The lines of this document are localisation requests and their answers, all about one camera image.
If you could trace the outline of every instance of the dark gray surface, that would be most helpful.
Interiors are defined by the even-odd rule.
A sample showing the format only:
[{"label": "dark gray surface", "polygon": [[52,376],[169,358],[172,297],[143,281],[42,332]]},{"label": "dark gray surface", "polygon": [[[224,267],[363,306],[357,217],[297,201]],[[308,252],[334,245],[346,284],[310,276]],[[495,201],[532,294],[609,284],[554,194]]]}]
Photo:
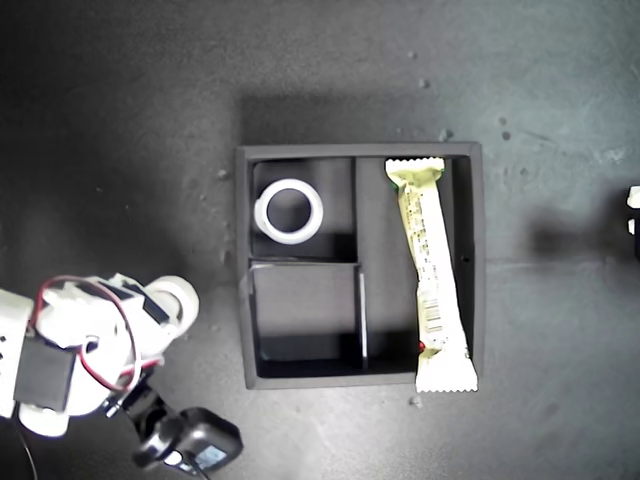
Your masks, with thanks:
[{"label": "dark gray surface", "polygon": [[[637,2],[9,1],[0,13],[1,284],[33,293],[53,273],[106,270],[192,280],[202,318],[157,384],[243,430],[244,455],[218,478],[640,474],[640,271],[623,213],[640,178]],[[423,396],[421,409],[411,386],[246,391],[220,173],[233,148],[442,129],[484,147],[480,391]],[[43,479],[175,478],[135,470],[123,420],[33,442]],[[3,431],[0,446],[3,474],[20,478],[17,438]]]}]

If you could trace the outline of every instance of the wrapped snack bar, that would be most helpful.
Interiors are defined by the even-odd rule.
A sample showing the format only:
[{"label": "wrapped snack bar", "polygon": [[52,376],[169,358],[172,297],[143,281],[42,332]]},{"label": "wrapped snack bar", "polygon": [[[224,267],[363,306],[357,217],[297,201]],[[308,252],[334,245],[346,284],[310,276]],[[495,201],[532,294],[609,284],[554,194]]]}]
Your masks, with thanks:
[{"label": "wrapped snack bar", "polygon": [[398,187],[398,203],[418,272],[418,326],[424,347],[418,357],[418,392],[471,391],[478,377],[460,320],[440,197],[436,182],[442,158],[387,160],[387,176]]}]

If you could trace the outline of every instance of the black tray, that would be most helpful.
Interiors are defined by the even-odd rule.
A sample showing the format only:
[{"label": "black tray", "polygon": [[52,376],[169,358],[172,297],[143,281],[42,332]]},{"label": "black tray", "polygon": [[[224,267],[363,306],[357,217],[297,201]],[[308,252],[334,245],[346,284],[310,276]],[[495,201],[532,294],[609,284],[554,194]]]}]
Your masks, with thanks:
[{"label": "black tray", "polygon": [[[255,146],[238,149],[237,238],[248,388],[413,383],[417,275],[389,158],[445,159],[438,181],[458,303],[482,369],[485,233],[481,148],[473,143]],[[281,245],[253,221],[270,183],[297,178],[324,206],[319,232]]]}]

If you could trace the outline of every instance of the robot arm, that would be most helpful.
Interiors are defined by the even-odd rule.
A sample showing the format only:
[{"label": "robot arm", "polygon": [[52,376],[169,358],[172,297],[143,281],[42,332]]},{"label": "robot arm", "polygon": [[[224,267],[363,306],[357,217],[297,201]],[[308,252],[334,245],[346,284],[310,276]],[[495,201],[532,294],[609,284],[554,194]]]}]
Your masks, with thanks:
[{"label": "robot arm", "polygon": [[[52,280],[35,304],[0,290],[0,416],[10,418],[18,403],[26,428],[59,437],[72,416],[122,409],[141,439],[136,464],[205,478],[240,453],[233,425],[199,408],[175,414],[147,384],[164,351],[198,315],[188,282],[163,277],[143,287],[122,275]],[[54,282],[59,289],[49,288]]]}]

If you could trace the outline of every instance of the white ring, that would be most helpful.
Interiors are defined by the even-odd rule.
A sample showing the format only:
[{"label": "white ring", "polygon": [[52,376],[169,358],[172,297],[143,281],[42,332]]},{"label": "white ring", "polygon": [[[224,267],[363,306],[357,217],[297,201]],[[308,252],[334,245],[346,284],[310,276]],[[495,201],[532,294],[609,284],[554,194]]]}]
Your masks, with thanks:
[{"label": "white ring", "polygon": [[[311,206],[311,214],[306,225],[300,230],[295,232],[282,232],[273,226],[269,215],[267,214],[267,208],[269,202],[283,190],[296,190],[302,193]],[[256,200],[256,204],[253,209],[253,216],[256,220],[258,228],[264,232],[271,240],[282,243],[283,245],[297,245],[302,242],[306,242],[313,237],[322,225],[322,218],[324,217],[324,208],[322,207],[322,200],[320,195],[315,189],[302,180],[296,180],[295,178],[285,178],[273,182],[267,188],[265,188],[260,198]]]}]

